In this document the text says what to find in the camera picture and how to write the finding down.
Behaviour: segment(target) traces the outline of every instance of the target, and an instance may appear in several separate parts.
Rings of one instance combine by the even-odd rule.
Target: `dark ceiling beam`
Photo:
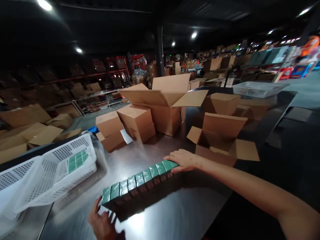
[[[169,19],[165,21],[166,24],[171,25],[181,25],[181,26],[190,26],[195,28],[203,29],[218,29],[218,28],[229,28],[232,25],[231,21],[225,21],[220,19],[192,19],[192,18],[178,18],[178,19]]]
[[[69,8],[78,8],[83,10],[96,10],[96,11],[105,11],[105,12],[129,12],[129,13],[143,13],[143,14],[151,14],[149,11],[135,10],[135,9],[125,9],[125,8],[103,8],[99,7],[96,2],[93,6],[88,4],[67,4],[67,3],[59,3],[60,6],[69,7]]]
[[[223,0],[223,1],[209,1],[210,4],[219,5],[221,7],[231,8],[231,9],[238,9],[240,11],[245,12],[252,12],[256,8],[260,7],[261,5],[249,2],[248,0]]]
[[[268,32],[271,29],[279,27],[280,25],[291,22],[302,10],[315,4],[317,0],[304,0],[292,4],[290,0],[282,0],[276,2],[268,7],[258,9],[249,16],[240,19],[234,23],[228,31],[217,30],[207,35],[207,41],[203,40],[202,46],[204,48],[212,48],[220,44],[225,44],[232,40],[237,42],[243,38],[248,38],[261,32]],[[272,35],[265,35],[266,39],[271,38]]]
[[[170,16],[183,2],[183,0],[162,0],[158,1],[155,5],[152,16],[153,16],[153,23],[156,25],[162,24],[165,22],[165,18]]]

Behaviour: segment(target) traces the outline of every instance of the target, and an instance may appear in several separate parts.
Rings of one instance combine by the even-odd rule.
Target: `ceiling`
[[[3,59],[17,64],[152,51],[156,26],[162,26],[163,48],[172,52],[212,49],[279,32],[316,0],[51,0],[43,10],[35,0],[0,1]],[[191,40],[191,34],[197,37]],[[76,47],[83,54],[75,51]]]

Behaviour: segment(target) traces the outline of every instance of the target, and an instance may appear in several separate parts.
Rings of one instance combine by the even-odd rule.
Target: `blue object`
[[[318,61],[317,65],[312,70],[320,70],[320,60]]]
[[[89,128],[88,131],[89,131],[89,132],[92,132],[92,133],[98,133],[98,132],[100,132],[99,129],[97,128],[97,126],[94,126],[94,127]]]
[[[312,65],[313,65],[312,63],[309,65],[297,65],[293,69],[289,78],[303,78],[303,77],[305,77],[308,74],[309,69],[312,67]]]

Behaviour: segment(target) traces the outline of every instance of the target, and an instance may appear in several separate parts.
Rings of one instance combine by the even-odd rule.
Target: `white plastic crate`
[[[25,176],[32,171],[34,162],[40,159],[37,156],[0,172],[0,239],[12,231],[19,218],[19,214],[12,212],[14,201],[11,198],[19,190]]]
[[[257,98],[266,98],[281,92],[289,84],[244,82],[233,85],[233,93]]]
[[[69,172],[69,158],[81,154],[83,150],[88,154],[87,159]],[[23,182],[19,192],[13,197],[14,213],[58,200],[97,171],[95,162],[96,154],[89,133],[45,153],[41,160],[34,164],[31,176]]]

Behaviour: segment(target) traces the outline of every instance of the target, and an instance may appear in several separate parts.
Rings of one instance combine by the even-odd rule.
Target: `metal table surface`
[[[208,94],[214,92],[232,93],[232,89],[207,88]],[[269,110],[265,118],[254,128],[248,127],[240,132],[239,138],[254,141],[258,150],[265,139],[283,116],[294,98],[293,92],[281,92],[274,96],[277,105]],[[119,150],[107,153],[101,143],[93,138],[97,154],[97,172],[71,190],[65,198],[51,206],[41,207],[43,216],[49,216],[44,222],[33,225],[39,232],[43,227],[40,239],[96,239],[87,221],[88,213],[95,199],[102,190],[116,182],[136,174],[152,164],[159,162],[163,156],[179,148],[194,152],[195,145],[186,138],[191,128],[193,117],[201,110],[187,108],[186,121],[181,125],[174,137],[157,133],[147,143],[134,141]],[[235,167],[248,167],[252,162],[238,161]],[[180,188],[168,194],[158,202],[132,215],[127,220],[115,219],[115,228],[121,239],[201,239],[232,190],[200,172],[191,172],[190,177],[199,178],[196,186]],[[40,207],[28,211],[40,211]],[[21,224],[20,229],[31,227],[29,223]],[[24,239],[36,239],[24,234]]]

